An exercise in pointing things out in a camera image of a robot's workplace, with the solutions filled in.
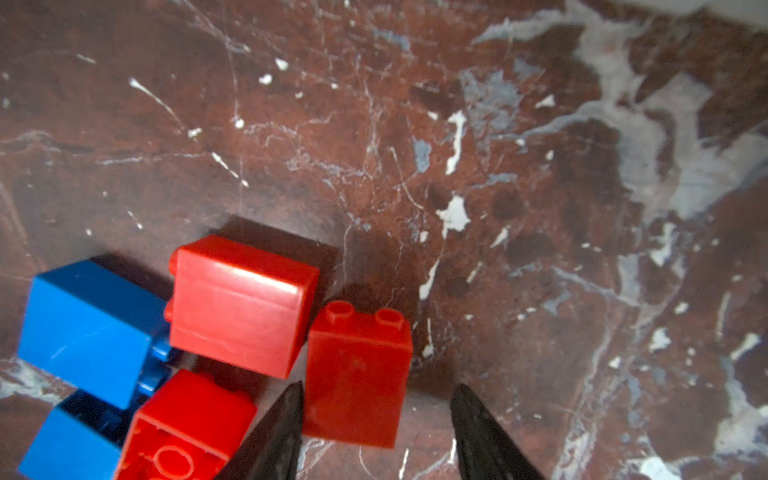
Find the red tall lego brick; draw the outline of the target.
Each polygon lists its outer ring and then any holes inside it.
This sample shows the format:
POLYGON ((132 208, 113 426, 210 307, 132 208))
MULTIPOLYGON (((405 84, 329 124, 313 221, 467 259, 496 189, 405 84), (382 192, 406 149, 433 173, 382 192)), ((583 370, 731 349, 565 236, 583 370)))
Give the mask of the red tall lego brick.
POLYGON ((412 356, 411 327, 401 312, 327 303, 308 337, 303 434, 394 447, 412 356))

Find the long red lego brick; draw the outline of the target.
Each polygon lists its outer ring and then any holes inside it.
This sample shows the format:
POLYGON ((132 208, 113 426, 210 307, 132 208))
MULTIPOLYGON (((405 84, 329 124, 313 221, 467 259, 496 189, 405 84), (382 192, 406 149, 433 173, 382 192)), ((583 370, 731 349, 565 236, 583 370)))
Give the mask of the long red lego brick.
POLYGON ((253 400, 180 370, 133 415, 116 479, 212 479, 257 413, 253 400))

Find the red square lego brick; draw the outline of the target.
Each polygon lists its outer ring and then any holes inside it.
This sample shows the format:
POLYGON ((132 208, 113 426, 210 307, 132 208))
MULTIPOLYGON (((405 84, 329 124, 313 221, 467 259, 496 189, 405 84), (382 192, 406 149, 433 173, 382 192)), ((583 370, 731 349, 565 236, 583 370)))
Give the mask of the red square lego brick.
POLYGON ((289 377, 307 336, 318 268, 209 235, 169 260, 170 344, 269 377, 289 377))

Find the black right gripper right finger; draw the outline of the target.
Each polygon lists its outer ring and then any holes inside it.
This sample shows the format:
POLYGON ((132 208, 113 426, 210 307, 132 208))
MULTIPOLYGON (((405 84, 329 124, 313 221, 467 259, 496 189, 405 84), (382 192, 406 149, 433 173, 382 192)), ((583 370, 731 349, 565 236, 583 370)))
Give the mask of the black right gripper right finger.
POLYGON ((545 479, 468 385, 455 387, 450 412, 462 479, 545 479))

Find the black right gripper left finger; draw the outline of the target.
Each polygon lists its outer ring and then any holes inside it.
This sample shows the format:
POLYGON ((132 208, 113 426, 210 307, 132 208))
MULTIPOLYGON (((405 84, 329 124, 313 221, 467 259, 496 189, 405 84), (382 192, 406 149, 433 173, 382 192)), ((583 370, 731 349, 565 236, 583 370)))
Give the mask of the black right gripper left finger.
POLYGON ((293 480, 302 443, 304 389, 290 384, 215 480, 293 480))

